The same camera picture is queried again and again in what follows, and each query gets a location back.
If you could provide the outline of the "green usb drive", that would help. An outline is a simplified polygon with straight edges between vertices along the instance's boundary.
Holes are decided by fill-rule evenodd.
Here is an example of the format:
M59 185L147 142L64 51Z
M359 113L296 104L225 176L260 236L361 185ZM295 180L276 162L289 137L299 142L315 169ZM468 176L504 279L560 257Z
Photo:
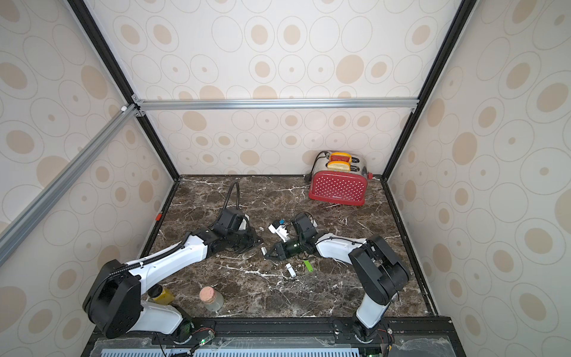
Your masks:
M304 263L304 265L306 266L306 269L307 269L309 272L313 272L313 271L314 271L314 269L313 269L313 267L312 267L312 264L311 264L308 260L304 260L303 263Z

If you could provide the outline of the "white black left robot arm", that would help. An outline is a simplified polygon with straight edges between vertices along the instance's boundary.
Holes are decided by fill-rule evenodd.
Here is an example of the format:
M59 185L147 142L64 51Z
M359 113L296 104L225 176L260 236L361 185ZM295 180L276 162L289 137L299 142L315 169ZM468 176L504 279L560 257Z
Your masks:
M177 244L128 263L116 259L105 263L87 293L83 311L108 339L135 331L184 340L193 329L191 317L179 306L141 297L169 276L214 254L242 254L262 243L246 214L225 208L215 223L187 233Z

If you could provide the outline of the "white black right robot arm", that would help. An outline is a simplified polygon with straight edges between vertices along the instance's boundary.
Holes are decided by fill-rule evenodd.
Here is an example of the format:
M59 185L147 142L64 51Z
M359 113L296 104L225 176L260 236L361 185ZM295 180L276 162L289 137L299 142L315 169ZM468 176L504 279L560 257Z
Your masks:
M318 224L307 212L292 221L275 220L269 231L280 241L264 254L267 260L284 261L301 253L329 258L353 267L364 290L364 298L355 313L357 333L375 330L389 305L399 297L410 280L410 271L388 242L379 235L368 239L350 239L319 232Z

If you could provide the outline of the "cork stoppered glass jar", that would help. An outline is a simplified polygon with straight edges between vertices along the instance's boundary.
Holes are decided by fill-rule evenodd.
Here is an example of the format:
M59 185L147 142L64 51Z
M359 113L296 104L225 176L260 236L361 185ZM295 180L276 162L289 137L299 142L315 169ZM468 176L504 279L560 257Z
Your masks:
M205 286L199 293L199 298L205 308L210 312L219 312L224 305L223 295L212 286Z

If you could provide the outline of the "red polka dot toaster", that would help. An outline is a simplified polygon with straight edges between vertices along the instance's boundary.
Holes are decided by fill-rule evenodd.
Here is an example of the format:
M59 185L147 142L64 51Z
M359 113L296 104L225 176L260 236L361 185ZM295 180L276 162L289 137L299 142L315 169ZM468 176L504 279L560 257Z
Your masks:
M345 152L320 151L306 175L309 198L339 205L362 206L373 174L364 157Z

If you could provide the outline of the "horizontal aluminium frame bar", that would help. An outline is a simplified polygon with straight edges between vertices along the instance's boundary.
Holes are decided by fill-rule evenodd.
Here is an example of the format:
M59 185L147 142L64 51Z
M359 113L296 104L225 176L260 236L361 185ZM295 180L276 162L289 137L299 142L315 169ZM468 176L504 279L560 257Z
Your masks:
M417 98L298 98L234 100L140 100L144 111L150 110L266 110L266 109L362 109L415 108Z

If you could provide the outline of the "diagonal aluminium frame bar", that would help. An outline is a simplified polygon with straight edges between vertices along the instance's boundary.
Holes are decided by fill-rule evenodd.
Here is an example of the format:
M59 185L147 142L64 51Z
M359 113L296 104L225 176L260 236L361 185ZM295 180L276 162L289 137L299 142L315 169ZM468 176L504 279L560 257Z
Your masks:
M38 226L61 197L94 162L108 143L135 116L137 106L130 104L83 148L30 205L1 234L1 263L5 263Z

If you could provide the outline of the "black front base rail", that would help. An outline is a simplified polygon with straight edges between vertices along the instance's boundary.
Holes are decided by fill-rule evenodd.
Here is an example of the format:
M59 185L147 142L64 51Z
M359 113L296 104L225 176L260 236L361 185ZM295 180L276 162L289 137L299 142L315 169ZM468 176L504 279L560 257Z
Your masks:
M83 356L464 356L450 318L384 318L369 342L351 318L197 318L188 342L160 333L106 339Z

